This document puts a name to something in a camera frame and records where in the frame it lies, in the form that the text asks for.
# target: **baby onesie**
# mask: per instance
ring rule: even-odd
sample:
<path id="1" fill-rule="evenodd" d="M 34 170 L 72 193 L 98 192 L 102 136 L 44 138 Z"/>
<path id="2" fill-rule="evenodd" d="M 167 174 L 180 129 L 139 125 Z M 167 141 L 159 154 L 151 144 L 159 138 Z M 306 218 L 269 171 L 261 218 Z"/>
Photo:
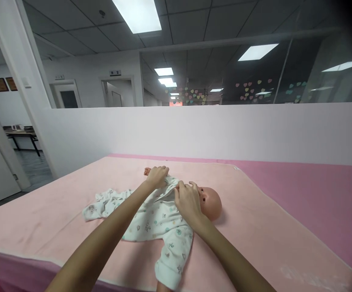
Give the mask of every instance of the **baby onesie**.
<path id="1" fill-rule="evenodd" d="M 165 179 L 167 186 L 149 195 L 122 239 L 137 242 L 162 238 L 164 247 L 155 264 L 156 277 L 171 290 L 176 290 L 192 246 L 193 231 L 175 205 L 173 189 L 178 179 L 171 176 Z M 109 189 L 96 194 L 96 203 L 83 210 L 85 221 L 108 217 L 131 193 L 131 190 L 117 193 Z"/>

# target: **doll head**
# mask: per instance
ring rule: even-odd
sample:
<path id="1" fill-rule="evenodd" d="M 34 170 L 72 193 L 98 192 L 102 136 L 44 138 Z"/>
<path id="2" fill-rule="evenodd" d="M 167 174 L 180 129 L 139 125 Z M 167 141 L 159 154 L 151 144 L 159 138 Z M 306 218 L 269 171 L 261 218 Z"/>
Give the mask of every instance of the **doll head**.
<path id="1" fill-rule="evenodd" d="M 218 219 L 222 213 L 222 201 L 218 193 L 210 187 L 198 187 L 198 190 L 201 212 L 206 215 L 210 221 Z"/>

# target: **door frame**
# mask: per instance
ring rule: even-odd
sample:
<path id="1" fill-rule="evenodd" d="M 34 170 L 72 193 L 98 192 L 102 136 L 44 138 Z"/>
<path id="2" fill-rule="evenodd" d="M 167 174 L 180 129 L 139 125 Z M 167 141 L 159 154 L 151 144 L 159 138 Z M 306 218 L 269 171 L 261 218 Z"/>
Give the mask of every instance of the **door frame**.
<path id="1" fill-rule="evenodd" d="M 135 95 L 135 83 L 134 83 L 134 75 L 120 75 L 120 76 L 106 76 L 106 77 L 99 77 L 99 82 L 103 90 L 103 98 L 104 98 L 104 105 L 108 107 L 107 101 L 107 91 L 105 89 L 105 83 L 107 81 L 115 81 L 115 80 L 130 80 L 131 81 L 131 91 L 132 91 L 132 99 L 134 101 L 134 106 L 137 106 L 137 98 Z"/>
<path id="2" fill-rule="evenodd" d="M 52 92 L 55 93 L 56 98 L 58 100 L 58 103 L 60 104 L 59 108 L 65 108 L 64 107 L 64 102 L 62 101 L 61 95 L 57 93 L 57 90 L 55 89 L 56 85 L 73 85 L 73 91 L 75 92 L 75 97 L 76 97 L 76 102 L 78 108 L 83 107 L 81 104 L 81 99 L 79 95 L 79 91 L 77 90 L 77 84 L 75 79 L 63 79 L 63 80 L 55 80 L 52 83 L 49 83 L 50 86 L 53 85 L 53 88 L 51 88 Z"/>

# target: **wooden desk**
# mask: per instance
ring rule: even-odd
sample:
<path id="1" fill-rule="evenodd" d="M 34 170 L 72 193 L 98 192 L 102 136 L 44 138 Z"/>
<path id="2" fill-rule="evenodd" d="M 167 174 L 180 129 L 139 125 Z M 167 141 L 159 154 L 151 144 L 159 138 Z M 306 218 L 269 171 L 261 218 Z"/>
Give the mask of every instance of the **wooden desk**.
<path id="1" fill-rule="evenodd" d="M 35 145 L 35 141 L 38 141 L 37 135 L 35 133 L 27 133 L 25 131 L 13 131 L 13 130 L 5 130 L 5 132 L 6 132 L 7 138 L 14 140 L 15 146 L 17 147 L 18 151 L 20 151 L 22 149 L 19 148 L 19 145 L 18 145 L 17 141 L 15 140 L 15 138 L 16 137 L 30 138 L 31 142 L 33 143 L 34 149 L 36 150 L 38 156 L 40 156 L 39 150 L 38 150 L 37 146 Z"/>

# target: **gray floor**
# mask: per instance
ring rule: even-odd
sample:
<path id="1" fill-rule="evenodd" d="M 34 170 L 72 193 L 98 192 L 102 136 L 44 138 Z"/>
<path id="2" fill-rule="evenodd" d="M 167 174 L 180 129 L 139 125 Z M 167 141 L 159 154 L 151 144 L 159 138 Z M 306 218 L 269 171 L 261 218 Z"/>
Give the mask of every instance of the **gray floor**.
<path id="1" fill-rule="evenodd" d="M 31 186 L 19 193 L 0 200 L 0 206 L 53 181 L 51 171 L 42 152 L 40 152 L 40 157 L 38 157 L 35 151 L 22 150 L 15 151 L 15 153 L 30 180 Z"/>

